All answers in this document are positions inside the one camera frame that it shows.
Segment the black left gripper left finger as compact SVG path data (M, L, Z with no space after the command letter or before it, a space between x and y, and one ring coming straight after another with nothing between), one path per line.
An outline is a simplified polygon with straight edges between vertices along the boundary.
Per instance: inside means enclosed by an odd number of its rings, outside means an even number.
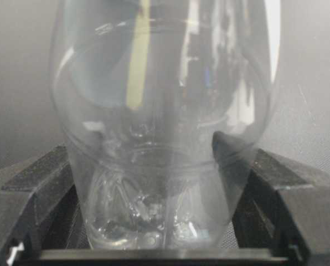
M0 265L87 265L70 260L42 262L31 257L52 249L66 255L88 249L85 225L64 146L24 166L0 185Z

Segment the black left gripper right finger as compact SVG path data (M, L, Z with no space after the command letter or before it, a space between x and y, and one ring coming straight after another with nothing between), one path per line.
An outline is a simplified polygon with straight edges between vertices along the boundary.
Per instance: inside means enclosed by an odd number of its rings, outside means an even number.
M220 131L212 149L244 187L233 216L240 248L269 250L288 265L330 265L330 174Z

